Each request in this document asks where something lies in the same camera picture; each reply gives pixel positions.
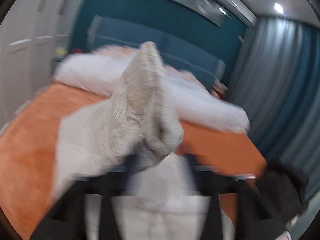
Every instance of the air conditioner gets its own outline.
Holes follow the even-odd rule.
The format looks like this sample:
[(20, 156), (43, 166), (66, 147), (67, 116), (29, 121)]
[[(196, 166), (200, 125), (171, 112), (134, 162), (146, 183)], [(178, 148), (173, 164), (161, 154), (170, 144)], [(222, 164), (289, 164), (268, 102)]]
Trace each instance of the air conditioner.
[(255, 25), (257, 18), (240, 0), (217, 0), (223, 6), (228, 8), (237, 16), (245, 25), (252, 27)]

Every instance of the blue headboard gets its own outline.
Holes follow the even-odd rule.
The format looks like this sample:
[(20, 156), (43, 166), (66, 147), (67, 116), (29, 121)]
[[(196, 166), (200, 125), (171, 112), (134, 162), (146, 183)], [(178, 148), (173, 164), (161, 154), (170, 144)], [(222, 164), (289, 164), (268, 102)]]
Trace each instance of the blue headboard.
[(88, 29), (88, 50), (106, 44), (139, 47), (145, 41), (156, 43), (163, 61), (175, 69), (186, 69), (207, 88), (221, 79), (225, 63), (209, 52), (173, 35), (141, 24), (95, 16)]

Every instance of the bed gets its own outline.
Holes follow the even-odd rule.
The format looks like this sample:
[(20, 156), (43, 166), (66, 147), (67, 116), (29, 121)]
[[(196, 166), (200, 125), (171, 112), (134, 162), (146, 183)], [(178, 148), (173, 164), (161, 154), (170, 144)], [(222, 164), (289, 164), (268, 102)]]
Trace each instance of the bed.
[[(90, 49), (117, 42), (123, 44), (124, 40), (128, 45), (134, 45), (129, 36), (126, 39), (121, 36), (125, 34), (117, 29), (121, 25), (119, 22), (115, 24), (114, 19), (106, 19), (103, 29), (111, 31), (117, 35), (117, 38), (110, 37), (107, 33), (101, 35), (99, 28), (102, 22), (103, 19), (101, 18), (94, 19), (91, 28), (88, 30), (88, 46)], [(143, 31), (143, 35), (147, 36), (136, 41), (136, 43), (144, 42), (144, 39), (153, 40), (154, 36), (151, 30), (148, 28), (145, 28), (145, 30), (147, 31)], [(184, 68), (183, 65), (188, 65), (203, 84), (206, 86), (212, 85), (212, 77), (218, 76), (221, 70), (219, 67), (222, 64), (219, 60), (212, 55), (208, 55), (210, 58), (207, 58), (207, 60), (210, 63), (212, 63), (212, 60), (216, 60), (215, 64), (211, 66), (212, 75), (208, 75), (209, 70), (201, 67), (201, 64), (207, 66), (208, 61), (190, 63), (187, 59), (195, 60), (190, 59), (191, 51), (185, 54), (186, 52), (180, 50), (175, 51), (176, 46), (170, 46), (170, 44), (180, 42), (179, 40), (174, 40), (173, 43), (167, 43), (166, 45), (165, 43), (170, 40), (170, 36), (167, 39), (157, 37), (160, 40), (153, 41), (164, 44), (163, 48), (158, 46), (160, 52), (162, 54), (166, 53), (169, 55), (169, 59), (175, 61), (174, 63), (169, 60), (170, 64), (179, 65), (177, 61), (180, 62), (180, 67), (177, 68)], [(206, 53), (200, 51), (199, 48), (192, 47), (191, 44), (190, 46), (188, 47), (190, 50)], [(36, 225), (52, 204), (50, 197), (52, 171), (55, 164), (55, 146), (61, 118), (82, 106), (104, 99), (106, 98), (103, 96), (81, 89), (61, 83), (53, 83), (15, 117), (0, 138), (0, 207), (9, 223), (22, 239), (29, 239)], [(264, 170), (266, 165), (264, 158), (245, 134), (219, 132), (185, 121), (181, 121), (181, 124), (184, 129), (184, 142), (190, 144), (192, 152), (198, 155), (201, 163), (215, 165), (221, 173), (226, 175), (251, 173), (258, 177)], [(236, 213), (235, 200), (236, 197), (233, 194), (221, 196), (221, 206), (233, 223)]]

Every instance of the wall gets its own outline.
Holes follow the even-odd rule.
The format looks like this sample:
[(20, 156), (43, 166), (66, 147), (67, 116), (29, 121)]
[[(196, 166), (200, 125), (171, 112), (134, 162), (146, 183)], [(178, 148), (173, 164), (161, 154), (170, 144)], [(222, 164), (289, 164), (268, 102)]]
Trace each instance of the wall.
[(173, 34), (221, 58), (227, 81), (236, 61), (246, 26), (233, 14), (222, 28), (194, 11), (169, 0), (86, 0), (74, 31), (72, 48), (86, 49), (86, 31), (94, 15), (137, 22)]

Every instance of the orange bed sheet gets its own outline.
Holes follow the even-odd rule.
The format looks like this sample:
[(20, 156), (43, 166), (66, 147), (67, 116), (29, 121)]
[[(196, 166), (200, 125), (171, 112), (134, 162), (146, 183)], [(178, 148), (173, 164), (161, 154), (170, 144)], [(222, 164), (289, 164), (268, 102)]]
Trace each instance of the orange bed sheet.
[[(50, 208), (52, 169), (60, 119), (104, 97), (66, 85), (52, 84), (10, 124), (0, 138), (0, 206), (18, 234), (28, 240)], [(265, 161), (246, 135), (221, 133), (182, 122), (184, 141), (192, 152), (224, 174), (254, 173)], [(221, 205), (235, 222), (236, 198), (221, 196)]]

